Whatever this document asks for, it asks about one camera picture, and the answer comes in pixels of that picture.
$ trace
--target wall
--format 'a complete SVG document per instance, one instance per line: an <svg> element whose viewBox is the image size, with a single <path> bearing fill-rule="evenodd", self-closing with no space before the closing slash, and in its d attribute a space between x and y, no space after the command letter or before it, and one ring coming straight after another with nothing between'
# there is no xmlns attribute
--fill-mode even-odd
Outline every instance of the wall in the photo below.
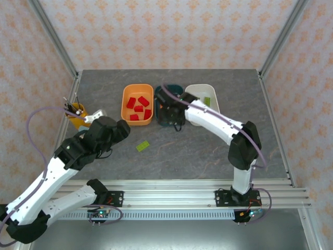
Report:
<svg viewBox="0 0 333 250"><path fill-rule="evenodd" d="M333 249L333 5L310 1L265 79L288 160Z"/></svg>
<svg viewBox="0 0 333 250"><path fill-rule="evenodd" d="M296 0L41 0L77 70L260 69Z"/></svg>
<svg viewBox="0 0 333 250"><path fill-rule="evenodd" d="M25 133L28 115L43 106L63 106L72 77L27 0L0 1L0 204L24 191L43 170ZM50 157L61 114L32 119L33 141Z"/></svg>

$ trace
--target small green object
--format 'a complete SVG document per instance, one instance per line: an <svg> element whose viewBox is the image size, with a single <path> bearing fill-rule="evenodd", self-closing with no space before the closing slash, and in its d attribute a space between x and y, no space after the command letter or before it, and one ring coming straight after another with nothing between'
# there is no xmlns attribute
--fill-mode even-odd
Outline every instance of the small green object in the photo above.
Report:
<svg viewBox="0 0 333 250"><path fill-rule="evenodd" d="M141 152L142 150L144 150L145 148L147 148L149 146L149 142L144 141L141 144L137 145L136 149Z"/></svg>
<svg viewBox="0 0 333 250"><path fill-rule="evenodd" d="M210 98L209 98L209 97L205 97L204 100L203 100L203 103L204 103L206 106L210 107Z"/></svg>

